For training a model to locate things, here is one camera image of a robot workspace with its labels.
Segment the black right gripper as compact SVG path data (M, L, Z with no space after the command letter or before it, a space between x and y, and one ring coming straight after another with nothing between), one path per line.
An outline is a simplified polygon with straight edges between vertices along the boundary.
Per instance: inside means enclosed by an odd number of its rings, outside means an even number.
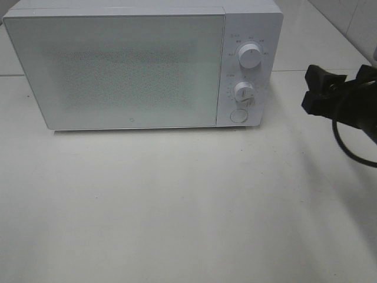
M305 80L309 91L302 108L307 114L332 118L362 130L368 137L376 137L376 68L362 65L354 80L344 83L346 78L347 75L327 72L318 65L308 66ZM340 102L338 97L319 94L343 83Z

